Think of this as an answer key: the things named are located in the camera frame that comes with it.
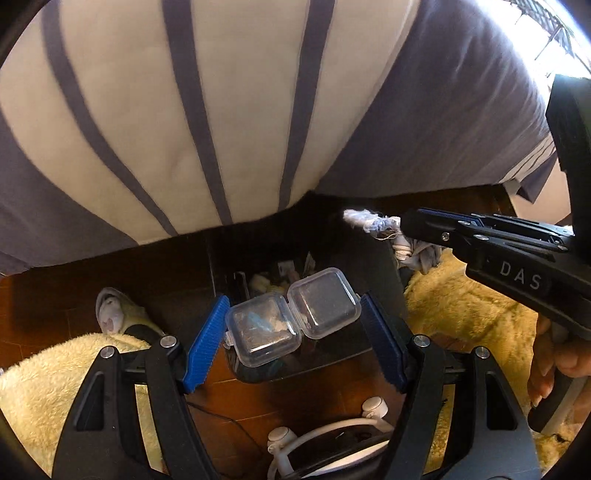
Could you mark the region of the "person's right hand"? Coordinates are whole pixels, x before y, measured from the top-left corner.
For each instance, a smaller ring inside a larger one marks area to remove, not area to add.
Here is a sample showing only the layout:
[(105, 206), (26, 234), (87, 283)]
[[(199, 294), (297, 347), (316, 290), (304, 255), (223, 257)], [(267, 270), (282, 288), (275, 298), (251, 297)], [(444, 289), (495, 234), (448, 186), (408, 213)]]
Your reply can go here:
[(537, 407), (553, 390), (557, 372), (570, 378), (590, 376), (590, 342), (575, 338), (564, 343), (552, 340), (551, 321), (538, 316), (533, 359), (527, 391)]

